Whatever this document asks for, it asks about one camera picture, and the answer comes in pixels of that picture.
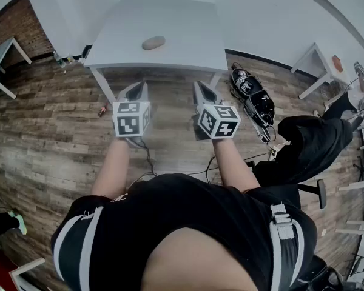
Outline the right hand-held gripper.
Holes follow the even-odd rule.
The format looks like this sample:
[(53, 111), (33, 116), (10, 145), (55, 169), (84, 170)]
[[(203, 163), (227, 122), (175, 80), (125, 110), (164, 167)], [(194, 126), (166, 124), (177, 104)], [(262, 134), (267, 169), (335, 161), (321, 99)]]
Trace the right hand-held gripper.
[(237, 109), (226, 103), (218, 90), (202, 81), (194, 82), (193, 98), (196, 140), (232, 139), (241, 123)]

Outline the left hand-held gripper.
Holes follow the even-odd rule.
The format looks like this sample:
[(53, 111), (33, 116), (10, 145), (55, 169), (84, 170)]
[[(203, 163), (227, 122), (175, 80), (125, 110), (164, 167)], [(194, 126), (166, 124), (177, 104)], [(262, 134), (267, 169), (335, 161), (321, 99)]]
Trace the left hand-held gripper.
[(140, 142), (150, 122), (150, 101), (145, 81), (122, 90), (113, 103), (113, 126), (117, 138)]

